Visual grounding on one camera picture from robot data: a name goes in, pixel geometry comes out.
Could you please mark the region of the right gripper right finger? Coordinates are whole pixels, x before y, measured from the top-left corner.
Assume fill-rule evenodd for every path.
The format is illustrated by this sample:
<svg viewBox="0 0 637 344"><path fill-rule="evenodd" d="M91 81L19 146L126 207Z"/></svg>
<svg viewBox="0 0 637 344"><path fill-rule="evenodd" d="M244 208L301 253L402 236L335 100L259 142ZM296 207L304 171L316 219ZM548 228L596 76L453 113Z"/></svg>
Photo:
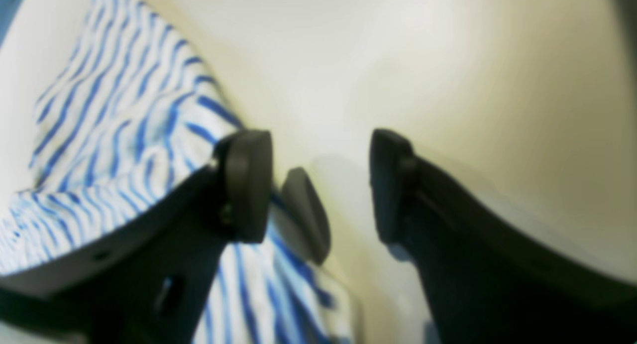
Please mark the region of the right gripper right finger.
<svg viewBox="0 0 637 344"><path fill-rule="evenodd" d="M634 344L636 286L495 215L392 130L369 150L376 231L420 276L442 344Z"/></svg>

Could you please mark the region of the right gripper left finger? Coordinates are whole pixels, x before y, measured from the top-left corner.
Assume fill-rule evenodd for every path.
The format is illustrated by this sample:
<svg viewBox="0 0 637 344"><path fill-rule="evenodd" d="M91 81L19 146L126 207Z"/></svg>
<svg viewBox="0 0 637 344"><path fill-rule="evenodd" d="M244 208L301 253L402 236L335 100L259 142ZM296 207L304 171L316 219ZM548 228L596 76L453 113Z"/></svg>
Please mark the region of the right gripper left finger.
<svg viewBox="0 0 637 344"><path fill-rule="evenodd" d="M230 242L263 241L269 131L223 138L213 157L122 228L1 278L1 320L73 344L189 344Z"/></svg>

